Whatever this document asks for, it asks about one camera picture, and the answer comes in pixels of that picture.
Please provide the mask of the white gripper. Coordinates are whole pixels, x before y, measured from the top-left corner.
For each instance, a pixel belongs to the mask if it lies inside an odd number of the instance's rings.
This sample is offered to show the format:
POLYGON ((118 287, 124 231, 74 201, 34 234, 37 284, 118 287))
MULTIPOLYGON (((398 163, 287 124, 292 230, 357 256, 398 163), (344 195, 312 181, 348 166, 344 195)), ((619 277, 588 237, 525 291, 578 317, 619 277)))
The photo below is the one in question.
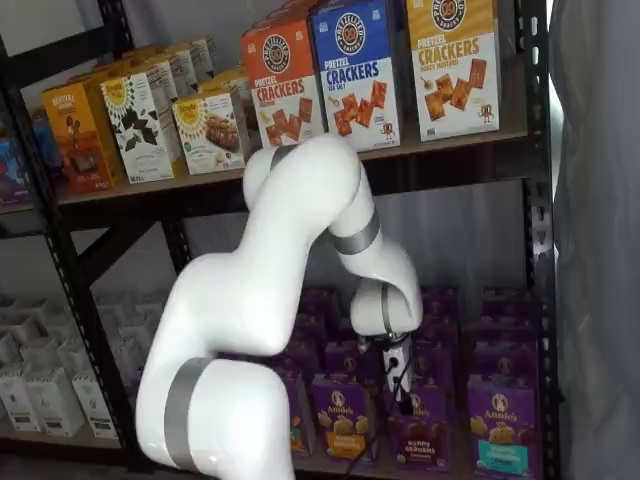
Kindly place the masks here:
MULTIPOLYGON (((395 399, 391 413, 398 416, 405 414, 405 398, 403 394, 411 391, 412 384, 412 343, 410 339, 392 342, 383 348, 383 360, 389 391, 395 399)), ((421 398, 415 393, 409 395, 409 415, 420 415, 421 398)))

